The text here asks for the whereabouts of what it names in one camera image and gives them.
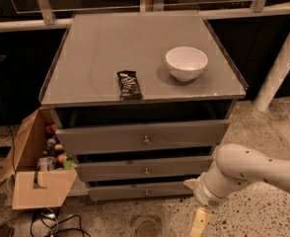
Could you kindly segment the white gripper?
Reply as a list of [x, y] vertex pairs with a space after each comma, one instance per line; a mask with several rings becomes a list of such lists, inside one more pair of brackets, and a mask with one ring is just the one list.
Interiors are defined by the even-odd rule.
[[187, 179], [183, 184], [192, 190], [196, 202], [202, 206], [194, 211], [189, 237], [200, 237], [211, 218], [209, 209], [218, 208], [226, 199], [213, 195], [206, 186], [205, 173], [198, 178]]

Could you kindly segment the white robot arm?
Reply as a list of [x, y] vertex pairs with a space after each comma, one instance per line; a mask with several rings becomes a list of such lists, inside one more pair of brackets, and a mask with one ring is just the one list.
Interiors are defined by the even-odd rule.
[[254, 182], [263, 182], [290, 194], [290, 161], [270, 158], [240, 144], [221, 146], [210, 168], [196, 179], [183, 182], [198, 203], [189, 237], [200, 237], [211, 218], [231, 193]]

